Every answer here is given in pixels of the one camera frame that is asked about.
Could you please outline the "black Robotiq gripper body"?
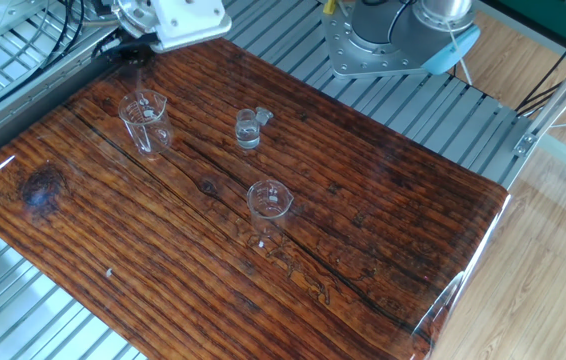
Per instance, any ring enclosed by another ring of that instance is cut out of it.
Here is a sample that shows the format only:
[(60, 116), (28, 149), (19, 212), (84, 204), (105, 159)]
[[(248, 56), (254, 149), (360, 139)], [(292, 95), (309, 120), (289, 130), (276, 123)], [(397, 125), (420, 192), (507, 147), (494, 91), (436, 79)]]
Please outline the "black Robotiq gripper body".
[(118, 45), (118, 53), (122, 56), (141, 56), (153, 52), (151, 46), (157, 42), (157, 35), (149, 33), (138, 38), (126, 36)]

